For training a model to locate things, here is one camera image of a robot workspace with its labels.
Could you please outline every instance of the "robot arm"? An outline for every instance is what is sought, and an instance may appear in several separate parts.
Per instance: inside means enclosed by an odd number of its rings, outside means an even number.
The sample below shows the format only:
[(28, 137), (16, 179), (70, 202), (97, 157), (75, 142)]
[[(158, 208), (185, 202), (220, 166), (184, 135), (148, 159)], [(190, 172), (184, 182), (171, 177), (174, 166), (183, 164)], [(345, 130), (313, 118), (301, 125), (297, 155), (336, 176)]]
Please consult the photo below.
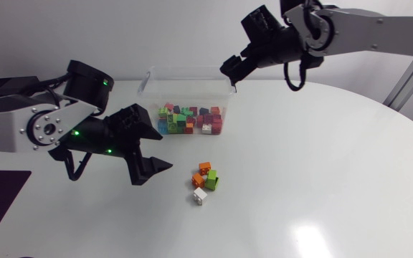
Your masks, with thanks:
[[(133, 185), (142, 185), (172, 166), (141, 155), (141, 138), (162, 139), (144, 108), (134, 104), (104, 119), (95, 118), (107, 105), (111, 77), (71, 61), (68, 74), (60, 78), (18, 87), (10, 84), (11, 78), (0, 79), (0, 151), (49, 152), (56, 161), (65, 162), (73, 181), (81, 176), (92, 153), (124, 158)], [(64, 81), (64, 95), (46, 88)], [(49, 93), (28, 96), (39, 89)], [(86, 153), (76, 171), (70, 150)]]
[[(357, 51), (376, 51), (413, 56), (413, 17), (388, 17), (360, 9), (323, 6), (319, 1), (280, 0), (281, 26), (265, 8), (242, 20), (250, 43), (240, 57), (232, 56), (221, 66), (232, 85), (256, 68), (285, 64), (285, 79), (299, 90), (305, 71), (318, 67), (323, 57)], [(288, 78), (288, 63), (301, 60), (301, 86)]]

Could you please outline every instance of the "round table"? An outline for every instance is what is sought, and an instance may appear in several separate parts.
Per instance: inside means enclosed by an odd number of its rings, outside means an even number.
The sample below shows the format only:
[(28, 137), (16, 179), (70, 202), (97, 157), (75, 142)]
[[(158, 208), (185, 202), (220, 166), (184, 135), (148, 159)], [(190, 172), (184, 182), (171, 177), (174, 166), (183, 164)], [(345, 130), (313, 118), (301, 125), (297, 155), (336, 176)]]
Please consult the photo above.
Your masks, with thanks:
[[(116, 82), (106, 113), (138, 102), (138, 85)], [(142, 140), (174, 164), (143, 186), (121, 158), (93, 155), (72, 182), (47, 153), (0, 153), (0, 170), (32, 171), (0, 257), (413, 257), (411, 120), (315, 83), (237, 90), (221, 135)], [(190, 180), (205, 161), (220, 182), (198, 206)]]

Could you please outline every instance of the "pile of blocks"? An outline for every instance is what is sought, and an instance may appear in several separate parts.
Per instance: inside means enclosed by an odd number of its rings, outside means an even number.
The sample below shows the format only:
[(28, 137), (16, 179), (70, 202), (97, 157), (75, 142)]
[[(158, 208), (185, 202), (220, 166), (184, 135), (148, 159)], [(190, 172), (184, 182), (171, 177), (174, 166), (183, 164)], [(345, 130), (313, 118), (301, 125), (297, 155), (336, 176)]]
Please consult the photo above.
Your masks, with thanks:
[(197, 127), (203, 134), (219, 135), (222, 123), (219, 107), (179, 108), (178, 105), (166, 103), (158, 109), (157, 128), (160, 134), (193, 134), (194, 127)]
[(196, 187), (193, 195), (194, 201), (198, 205), (203, 205), (207, 193), (202, 189), (207, 188), (214, 191), (218, 187), (218, 183), (219, 177), (217, 177), (217, 172), (212, 170), (210, 162), (200, 163), (199, 172), (192, 176), (192, 184)]

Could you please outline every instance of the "plastic storage bin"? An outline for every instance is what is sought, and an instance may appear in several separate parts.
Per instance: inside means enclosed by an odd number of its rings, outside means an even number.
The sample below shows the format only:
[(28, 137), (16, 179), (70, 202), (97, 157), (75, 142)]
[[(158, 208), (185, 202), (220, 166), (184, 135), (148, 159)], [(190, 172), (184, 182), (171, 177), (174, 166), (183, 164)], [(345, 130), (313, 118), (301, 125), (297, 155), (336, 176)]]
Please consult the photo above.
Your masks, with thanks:
[(152, 67), (138, 88), (139, 104), (164, 135), (221, 134), (234, 93), (218, 67)]

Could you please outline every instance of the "toy block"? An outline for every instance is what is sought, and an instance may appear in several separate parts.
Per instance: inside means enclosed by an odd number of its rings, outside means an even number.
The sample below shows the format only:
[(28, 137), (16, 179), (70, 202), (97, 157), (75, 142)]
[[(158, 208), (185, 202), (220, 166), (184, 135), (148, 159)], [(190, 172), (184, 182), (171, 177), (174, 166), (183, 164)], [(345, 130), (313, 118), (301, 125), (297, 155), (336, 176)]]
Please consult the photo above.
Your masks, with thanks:
[(194, 201), (197, 202), (198, 205), (203, 205), (205, 198), (208, 196), (205, 191), (203, 191), (200, 187), (197, 187), (194, 191)]
[(219, 183), (219, 177), (216, 176), (215, 170), (210, 170), (208, 176), (206, 177), (205, 187), (210, 190), (216, 190)]
[(194, 125), (191, 123), (187, 123), (186, 127), (184, 128), (185, 134), (193, 134), (194, 133)]
[(182, 107), (181, 108), (181, 114), (183, 114), (183, 115), (186, 115), (186, 114), (184, 114), (185, 112), (188, 112), (189, 111), (189, 108), (188, 107)]
[(197, 127), (201, 128), (202, 125), (204, 124), (204, 116), (203, 115), (199, 115), (197, 117)]
[(166, 118), (161, 118), (158, 120), (157, 129), (160, 134), (168, 133), (168, 123), (166, 122)]
[(176, 123), (176, 120), (178, 119), (178, 115), (177, 114), (170, 114), (167, 115), (167, 122), (168, 123)]
[(176, 122), (178, 123), (178, 127), (186, 127), (186, 116), (179, 114), (176, 117)]
[(212, 165), (209, 162), (203, 162), (199, 164), (199, 173), (202, 176), (208, 174), (208, 171), (212, 169)]
[(212, 107), (212, 114), (213, 115), (219, 115), (221, 111), (219, 110), (219, 107)]
[(168, 110), (172, 111), (173, 108), (174, 108), (174, 105), (167, 102), (167, 103), (165, 104), (165, 108), (168, 108)]
[(204, 123), (213, 123), (213, 115), (204, 115)]
[(202, 178), (201, 176), (200, 176), (200, 174), (199, 173), (195, 173), (193, 176), (192, 176), (192, 184), (195, 186), (195, 187), (200, 187), (200, 188), (204, 188), (205, 187), (205, 180), (204, 180), (204, 178)]
[(212, 134), (212, 124), (203, 124), (201, 127), (201, 133)]
[(200, 110), (199, 110), (200, 115), (206, 115), (208, 113), (209, 113), (208, 108), (201, 107)]
[(160, 118), (166, 118), (166, 116), (170, 113), (170, 111), (168, 111), (168, 108), (166, 107), (161, 107), (158, 109), (158, 116)]
[(212, 125), (212, 134), (220, 134), (222, 129), (222, 124), (221, 123), (214, 123)]
[(186, 123), (191, 123), (193, 126), (195, 125), (195, 118), (193, 118), (193, 117), (188, 117), (187, 119), (186, 119)]
[(176, 123), (168, 123), (168, 133), (178, 133), (178, 125)]
[(193, 116), (197, 116), (197, 107), (190, 107), (189, 110), (193, 112)]
[(175, 114), (181, 114), (181, 111), (180, 111), (180, 109), (179, 109), (179, 106), (174, 106), (174, 107), (173, 107), (173, 113), (175, 113)]

